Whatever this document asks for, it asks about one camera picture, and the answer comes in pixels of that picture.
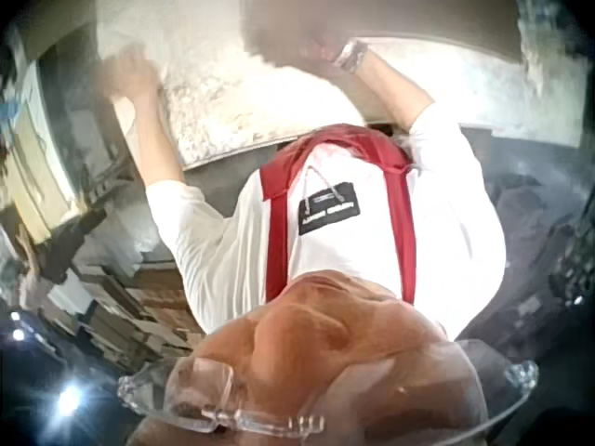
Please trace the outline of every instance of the light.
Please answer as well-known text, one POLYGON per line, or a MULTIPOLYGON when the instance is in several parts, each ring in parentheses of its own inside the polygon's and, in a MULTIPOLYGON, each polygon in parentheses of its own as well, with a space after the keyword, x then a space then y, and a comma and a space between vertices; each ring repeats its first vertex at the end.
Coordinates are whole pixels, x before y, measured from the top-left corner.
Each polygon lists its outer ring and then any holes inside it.
POLYGON ((66 387, 59 394, 58 413, 60 416, 71 416, 81 403, 81 392, 75 386, 66 387))
POLYGON ((25 332, 18 328, 17 330, 12 332, 12 338, 17 342, 20 342, 25 339, 25 332))

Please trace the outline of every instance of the white shirt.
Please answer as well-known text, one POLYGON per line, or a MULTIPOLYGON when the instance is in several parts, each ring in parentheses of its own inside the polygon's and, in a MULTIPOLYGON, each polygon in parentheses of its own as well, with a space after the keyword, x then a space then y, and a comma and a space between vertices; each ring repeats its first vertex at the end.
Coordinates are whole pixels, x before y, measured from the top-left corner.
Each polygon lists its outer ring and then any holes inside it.
MULTIPOLYGON (((506 262, 504 234, 479 162, 438 105, 419 116, 410 143, 416 163, 407 175, 416 232, 415 307, 454 339, 496 294, 506 262)), ((200 190, 177 181, 153 184, 147 196, 192 313, 207 333, 265 304, 271 204, 263 202, 258 171, 231 218, 207 204, 200 190)), ((294 181, 287 205, 289 281, 332 269, 401 298, 386 183, 378 167, 322 144, 294 181), (299 236, 299 202, 341 182, 353 184, 360 215, 299 236)))

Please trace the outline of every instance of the textured surface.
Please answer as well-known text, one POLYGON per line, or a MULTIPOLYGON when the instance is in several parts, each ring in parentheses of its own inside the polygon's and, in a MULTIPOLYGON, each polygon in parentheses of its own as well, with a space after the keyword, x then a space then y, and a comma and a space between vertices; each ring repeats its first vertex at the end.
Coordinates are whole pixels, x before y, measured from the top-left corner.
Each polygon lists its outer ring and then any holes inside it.
MULTIPOLYGON (((407 17, 405 9, 399 11, 407 17)), ((459 25, 478 42, 495 40, 495 29, 482 24, 481 11, 470 11, 474 12, 459 21, 452 14, 446 20, 439 11, 422 12, 428 23, 449 22, 449 28, 459 25)), ((236 2, 103 0, 98 17, 103 56, 140 41, 163 68, 172 133, 188 166, 322 125, 386 119, 377 101, 348 79, 335 80, 342 91, 296 69, 274 68, 245 52, 236 2)), ((505 19, 508 30, 502 33, 503 42, 511 33, 518 37, 513 13, 505 18, 490 15, 487 20, 496 26, 497 17, 505 19)), ((460 46, 393 38, 375 42, 374 48, 393 66, 452 108, 459 122, 487 125, 510 138, 578 145, 585 62, 558 53, 543 58, 547 49, 538 48, 533 54, 541 77, 534 73, 529 78, 519 63, 460 46)))

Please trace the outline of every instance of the black label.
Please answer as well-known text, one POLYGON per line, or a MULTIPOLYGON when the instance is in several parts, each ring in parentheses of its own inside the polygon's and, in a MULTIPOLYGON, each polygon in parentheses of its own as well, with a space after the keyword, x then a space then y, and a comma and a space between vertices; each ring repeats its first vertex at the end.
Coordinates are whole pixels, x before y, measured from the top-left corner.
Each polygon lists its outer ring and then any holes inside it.
POLYGON ((360 205, 357 202, 353 183, 337 184, 335 191, 342 200, 331 189, 326 189, 299 202, 297 210, 299 235, 360 215, 360 205))

